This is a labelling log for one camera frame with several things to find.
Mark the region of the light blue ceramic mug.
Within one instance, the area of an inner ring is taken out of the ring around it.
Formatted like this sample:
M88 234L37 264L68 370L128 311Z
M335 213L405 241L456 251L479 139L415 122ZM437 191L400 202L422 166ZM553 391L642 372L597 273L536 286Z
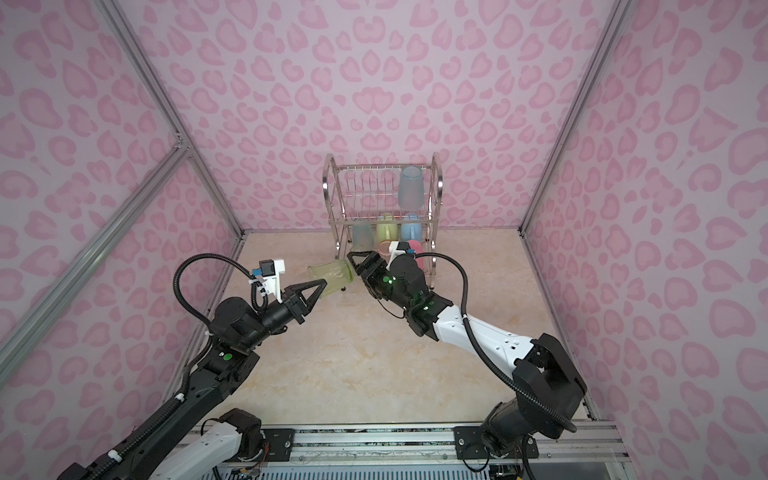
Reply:
M405 215L400 226L400 240L421 242L422 237L423 226L419 215L416 213Z

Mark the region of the translucent teal plastic cup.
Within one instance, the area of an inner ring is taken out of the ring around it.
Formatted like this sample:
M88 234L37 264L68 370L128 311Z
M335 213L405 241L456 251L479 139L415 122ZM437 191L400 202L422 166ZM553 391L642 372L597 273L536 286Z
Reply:
M367 221L355 220L351 226L352 251L372 251L376 247L374 226Z

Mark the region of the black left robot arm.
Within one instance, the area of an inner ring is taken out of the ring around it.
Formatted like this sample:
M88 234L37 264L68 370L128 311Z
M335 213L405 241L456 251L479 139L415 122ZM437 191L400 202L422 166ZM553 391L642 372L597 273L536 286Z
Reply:
M233 394L259 361L255 348L295 321L305 321L327 286L324 279L286 287L258 312L239 297L223 300L210 341L184 373L179 390L129 436L88 466L73 463L61 479L148 479L192 428Z

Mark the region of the opaque pink plastic cup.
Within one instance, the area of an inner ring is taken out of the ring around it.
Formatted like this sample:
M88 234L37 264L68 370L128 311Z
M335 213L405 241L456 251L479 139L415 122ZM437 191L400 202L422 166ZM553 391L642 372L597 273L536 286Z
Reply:
M419 254L423 252L423 246L422 243L418 240L412 239L408 241L409 250L414 254ZM424 259L418 258L416 260L417 265L420 269L424 269Z

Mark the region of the light green ceramic mug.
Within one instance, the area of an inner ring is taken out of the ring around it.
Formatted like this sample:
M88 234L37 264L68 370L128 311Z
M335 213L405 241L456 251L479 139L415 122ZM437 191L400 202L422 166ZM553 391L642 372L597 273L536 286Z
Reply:
M375 225L376 242L396 241L399 239L399 225L395 221L394 215L384 213L379 215Z

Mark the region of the translucent pink plastic cup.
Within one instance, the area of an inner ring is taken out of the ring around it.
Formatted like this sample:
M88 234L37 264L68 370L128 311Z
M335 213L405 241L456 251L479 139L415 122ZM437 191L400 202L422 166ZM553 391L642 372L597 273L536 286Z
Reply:
M377 247L378 253L384 258L389 258L391 255L391 244L391 240L381 241Z

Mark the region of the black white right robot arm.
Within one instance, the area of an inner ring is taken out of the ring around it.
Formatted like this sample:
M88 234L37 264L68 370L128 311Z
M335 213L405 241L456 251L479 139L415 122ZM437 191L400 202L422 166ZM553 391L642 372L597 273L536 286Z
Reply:
M550 334L514 334L470 315L466 270L447 255L437 257L459 272L459 301L428 286L420 257L411 251L389 260L375 251L353 251L347 259L371 296L399 307L417 336L475 355L514 392L514 398L497 404L480 426L480 440L491 455L508 455L534 434L557 440L565 432L576 432L573 416L587 386L561 342Z

